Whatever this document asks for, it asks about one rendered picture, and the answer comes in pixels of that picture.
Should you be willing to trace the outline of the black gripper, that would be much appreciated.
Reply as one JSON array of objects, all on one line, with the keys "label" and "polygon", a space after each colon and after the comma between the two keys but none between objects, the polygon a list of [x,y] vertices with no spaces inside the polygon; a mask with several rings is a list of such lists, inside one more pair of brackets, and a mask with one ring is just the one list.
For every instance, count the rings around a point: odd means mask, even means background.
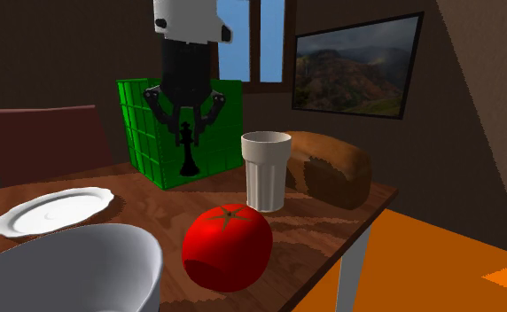
[{"label": "black gripper", "polygon": [[[151,108],[159,123],[166,124],[168,132],[175,136],[175,146],[180,146],[181,107],[193,107],[194,128],[193,142],[199,146],[199,137],[207,125],[212,125],[226,103],[226,97],[216,90],[212,91],[211,50],[207,44],[185,43],[162,38],[160,85],[145,89],[144,100]],[[163,94],[173,106],[171,115],[167,114],[159,103]],[[207,114],[200,111],[201,105],[208,97],[212,106]]]}]

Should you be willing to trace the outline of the green gridded robot stand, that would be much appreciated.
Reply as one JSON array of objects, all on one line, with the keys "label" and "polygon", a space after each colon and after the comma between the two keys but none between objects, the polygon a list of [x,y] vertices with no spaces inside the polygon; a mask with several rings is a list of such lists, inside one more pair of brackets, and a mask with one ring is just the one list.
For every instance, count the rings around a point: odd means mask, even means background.
[{"label": "green gridded robot stand", "polygon": [[212,80],[212,90],[225,98],[213,123],[191,135],[190,151],[199,172],[184,176],[185,147],[180,131],[159,122],[144,99],[144,91],[160,85],[159,78],[117,81],[131,164],[162,190],[199,180],[242,165],[242,82]]}]

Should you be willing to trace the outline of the black chess king piece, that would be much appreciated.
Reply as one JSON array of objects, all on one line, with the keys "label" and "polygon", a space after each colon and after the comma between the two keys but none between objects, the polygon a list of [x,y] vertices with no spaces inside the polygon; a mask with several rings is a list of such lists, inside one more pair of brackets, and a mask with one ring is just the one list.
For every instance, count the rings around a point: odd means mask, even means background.
[{"label": "black chess king piece", "polygon": [[187,121],[181,124],[180,134],[180,143],[183,145],[183,165],[180,169],[180,175],[196,176],[199,173],[199,168],[191,153],[191,145],[194,141],[192,138],[191,125]]}]

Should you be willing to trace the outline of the white ribbed cup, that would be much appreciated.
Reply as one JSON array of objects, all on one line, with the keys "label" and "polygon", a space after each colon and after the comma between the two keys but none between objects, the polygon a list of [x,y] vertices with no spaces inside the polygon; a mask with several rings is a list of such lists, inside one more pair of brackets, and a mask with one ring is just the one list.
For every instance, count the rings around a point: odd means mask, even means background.
[{"label": "white ribbed cup", "polygon": [[284,132],[255,131],[241,137],[246,164],[246,204],[261,213],[284,206],[287,161],[292,137]]}]

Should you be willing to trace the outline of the dark red chair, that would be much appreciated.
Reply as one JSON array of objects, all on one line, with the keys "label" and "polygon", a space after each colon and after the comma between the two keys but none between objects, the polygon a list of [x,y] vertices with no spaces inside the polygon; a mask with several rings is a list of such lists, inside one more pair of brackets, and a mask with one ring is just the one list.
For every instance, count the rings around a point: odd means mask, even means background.
[{"label": "dark red chair", "polygon": [[0,178],[4,187],[112,164],[94,105],[0,109]]}]

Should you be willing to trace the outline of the red tomato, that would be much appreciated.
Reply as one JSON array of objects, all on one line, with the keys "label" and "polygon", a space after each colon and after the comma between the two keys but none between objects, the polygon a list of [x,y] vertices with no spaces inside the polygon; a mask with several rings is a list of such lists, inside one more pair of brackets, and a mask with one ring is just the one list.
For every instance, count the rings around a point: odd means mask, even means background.
[{"label": "red tomato", "polygon": [[220,293],[243,290],[269,263],[273,236],[261,213],[244,204],[207,210],[187,230],[182,262],[189,278]]}]

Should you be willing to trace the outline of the white scalloped plate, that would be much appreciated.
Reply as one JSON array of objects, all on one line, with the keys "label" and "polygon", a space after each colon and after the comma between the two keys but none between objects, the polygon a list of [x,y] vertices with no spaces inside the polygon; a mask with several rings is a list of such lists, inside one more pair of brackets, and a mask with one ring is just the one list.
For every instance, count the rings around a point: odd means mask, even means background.
[{"label": "white scalloped plate", "polygon": [[0,235],[20,238],[42,235],[83,222],[105,210],[114,199],[106,188],[83,187],[39,196],[0,216]]}]

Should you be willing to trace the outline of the brown bread loaf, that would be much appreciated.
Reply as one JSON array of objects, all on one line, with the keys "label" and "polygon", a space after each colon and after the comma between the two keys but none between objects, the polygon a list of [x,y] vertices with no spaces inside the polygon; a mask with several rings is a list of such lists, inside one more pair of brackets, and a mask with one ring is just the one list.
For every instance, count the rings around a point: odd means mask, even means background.
[{"label": "brown bread loaf", "polygon": [[369,197],[370,155],[332,136],[290,131],[292,153],[286,165],[288,188],[330,205],[355,209]]}]

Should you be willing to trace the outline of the framed mountain landscape picture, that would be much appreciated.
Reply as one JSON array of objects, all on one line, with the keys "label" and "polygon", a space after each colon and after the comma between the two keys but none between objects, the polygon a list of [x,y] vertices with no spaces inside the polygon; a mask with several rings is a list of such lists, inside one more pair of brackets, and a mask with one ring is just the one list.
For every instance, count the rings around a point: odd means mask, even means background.
[{"label": "framed mountain landscape picture", "polygon": [[296,35],[292,109],[401,120],[424,16]]}]

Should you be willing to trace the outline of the wooden table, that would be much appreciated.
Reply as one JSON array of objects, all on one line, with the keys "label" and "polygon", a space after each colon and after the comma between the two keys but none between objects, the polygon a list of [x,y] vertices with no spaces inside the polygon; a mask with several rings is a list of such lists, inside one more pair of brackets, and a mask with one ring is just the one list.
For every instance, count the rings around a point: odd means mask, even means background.
[{"label": "wooden table", "polygon": [[[397,195],[379,183],[366,202],[346,210],[286,190],[282,209],[266,214],[274,245],[260,279],[243,291],[213,292],[194,284],[181,260],[182,241],[192,222],[210,208],[246,201],[246,173],[235,168],[163,191],[128,163],[0,189],[0,215],[43,194],[97,186],[112,191],[109,207],[90,223],[127,223],[149,231],[160,242],[164,268],[155,312],[292,312],[325,273],[359,244]],[[0,253],[23,243],[0,236]]]}]

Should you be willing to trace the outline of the white bowl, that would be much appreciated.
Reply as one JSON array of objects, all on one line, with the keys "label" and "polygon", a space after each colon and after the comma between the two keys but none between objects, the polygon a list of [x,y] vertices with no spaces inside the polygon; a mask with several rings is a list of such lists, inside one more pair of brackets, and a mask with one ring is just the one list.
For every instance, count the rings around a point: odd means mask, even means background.
[{"label": "white bowl", "polygon": [[162,268],[136,226],[63,230],[0,253],[0,312],[159,312]]}]

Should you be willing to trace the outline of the window with brown frame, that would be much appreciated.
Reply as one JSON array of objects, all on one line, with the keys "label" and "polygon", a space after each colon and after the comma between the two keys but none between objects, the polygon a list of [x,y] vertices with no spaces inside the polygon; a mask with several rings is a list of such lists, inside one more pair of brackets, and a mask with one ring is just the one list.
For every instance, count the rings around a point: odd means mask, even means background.
[{"label": "window with brown frame", "polygon": [[212,76],[242,82],[245,94],[293,89],[297,0],[217,0],[232,31],[230,43],[213,43]]}]

